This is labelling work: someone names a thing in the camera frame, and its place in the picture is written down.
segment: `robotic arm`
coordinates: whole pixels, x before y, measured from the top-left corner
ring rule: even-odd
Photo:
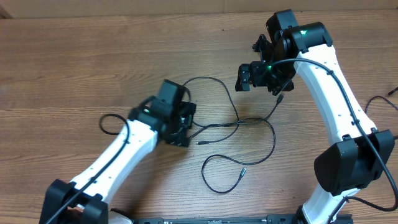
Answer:
[[[371,181],[380,178],[383,172],[382,165],[371,152],[366,140],[370,139],[385,164],[394,148],[394,137],[388,130],[378,131],[361,109],[341,72],[333,41],[322,23],[299,26],[293,12],[287,10],[275,13],[266,25],[271,42],[264,34],[260,35],[253,50],[260,53],[261,60],[239,67],[235,90],[249,91],[250,85],[266,86],[269,92],[278,95],[281,91],[294,89],[292,79],[298,73],[320,110],[330,147],[315,159],[314,169],[319,184],[297,213],[268,215],[267,218],[260,219],[259,223],[276,220],[280,224],[324,224],[330,217],[335,223],[352,223],[351,218],[339,219],[334,211],[341,209],[340,202],[344,197],[352,196],[367,187]],[[277,65],[286,60],[293,63]],[[317,62],[318,65],[304,62],[305,60]],[[333,71],[345,90],[346,97],[335,78],[319,65],[325,65]],[[61,180],[52,183],[46,192],[40,223],[112,223],[111,220],[117,220],[117,217],[114,219],[111,215],[108,216],[108,203],[137,163],[152,152],[160,140],[176,146],[189,146],[187,130],[192,126],[196,105],[182,101],[186,91],[185,87],[166,80],[157,97],[153,96],[132,109],[126,125],[114,142],[87,170],[68,184]],[[348,109],[347,100],[351,103],[354,114]],[[366,136],[357,128],[358,122]],[[125,142],[125,147],[118,154]],[[117,157],[109,167],[85,188],[91,178],[114,156]],[[84,191],[76,200],[68,203],[81,189]],[[79,206],[84,210],[73,212],[67,206]]]

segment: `table surface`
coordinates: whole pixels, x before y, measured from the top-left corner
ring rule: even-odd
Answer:
[[[114,139],[98,128],[105,113],[127,116],[155,95],[167,78],[216,77],[231,90],[240,117],[265,116],[276,97],[265,88],[236,93],[242,63],[258,60],[250,45],[265,33],[265,13],[177,16],[116,16],[73,19],[0,20],[0,220],[37,223],[46,188],[86,169]],[[322,21],[331,34],[351,89],[363,107],[374,95],[398,86],[398,11],[296,12],[299,24]],[[134,169],[110,207],[135,217],[255,217],[295,213],[317,180],[313,161],[328,148],[326,129],[300,77],[295,90],[270,118],[276,149],[262,164],[249,166],[231,193],[211,192],[201,178],[203,161],[224,154],[256,161],[269,153],[265,125],[239,127],[223,142],[188,149],[160,144]],[[202,124],[234,121],[219,83],[188,84]],[[398,103],[398,96],[391,96]],[[397,112],[381,100],[369,117],[380,130],[398,134]],[[117,130],[116,119],[106,122]],[[221,138],[233,128],[205,131],[197,140]],[[398,153],[387,164],[398,179]],[[214,159],[205,175],[211,186],[228,189],[241,165]],[[383,175],[360,197],[383,206],[394,203]],[[356,223],[396,223],[358,202],[346,205]]]

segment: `wooden surface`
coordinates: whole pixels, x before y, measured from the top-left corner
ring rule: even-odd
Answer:
[[[265,88],[236,93],[241,63],[258,60],[250,45],[265,33],[272,13],[92,17],[0,21],[0,222],[37,223],[46,188],[86,169],[114,139],[98,129],[104,113],[127,116],[155,95],[168,78],[223,80],[239,115],[264,116],[276,97]],[[398,86],[398,11],[297,12],[300,24],[322,21],[333,37],[340,65],[362,106]],[[249,166],[227,195],[211,192],[201,179],[202,162],[214,153],[242,161],[267,154],[266,125],[241,127],[226,141],[188,149],[160,144],[134,169],[110,207],[135,217],[199,218],[294,213],[313,192],[313,161],[328,148],[325,127],[300,77],[270,122],[277,145],[269,160]],[[234,121],[224,89],[215,82],[188,84],[198,104],[195,120]],[[398,103],[398,96],[391,100]],[[375,101],[370,118],[398,134],[397,112]],[[120,122],[107,122],[117,130]],[[218,139],[231,129],[213,129],[197,140]],[[398,152],[387,165],[398,180]],[[209,162],[205,175],[228,189],[242,166]],[[383,206],[393,204],[384,175],[359,193]],[[398,213],[358,202],[346,205],[356,223],[396,223]]]
[[[13,18],[395,9],[398,0],[0,0]]]

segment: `wooden table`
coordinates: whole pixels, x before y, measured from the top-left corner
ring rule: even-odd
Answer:
[[[0,21],[0,222],[37,223],[46,188],[57,178],[69,181],[87,168],[114,139],[98,129],[105,113],[127,116],[155,95],[167,78],[223,80],[240,117],[264,116],[276,97],[265,88],[236,93],[242,63],[258,60],[250,45],[265,33],[265,13],[178,16],[116,16]],[[398,11],[296,12],[299,24],[322,21],[331,34],[340,65],[358,101],[385,95],[398,86]],[[188,149],[160,144],[125,181],[110,207],[135,217],[255,217],[294,213],[313,192],[313,161],[328,148],[326,130],[301,78],[286,93],[270,122],[277,145],[271,158],[249,166],[238,187],[226,195],[203,183],[202,162],[214,153],[255,161],[269,152],[272,134],[265,125],[240,127],[228,140]],[[195,120],[236,119],[224,89],[216,82],[188,84],[198,104]],[[398,103],[398,96],[391,96]],[[397,112],[375,101],[370,118],[380,130],[398,134]],[[120,122],[109,120],[108,129]],[[205,131],[196,140],[213,140],[232,128]],[[388,165],[398,180],[398,152]],[[242,166],[214,159],[206,177],[228,189]],[[381,177],[360,197],[393,204]],[[345,206],[356,223],[396,223],[398,213],[379,212],[361,203]]]

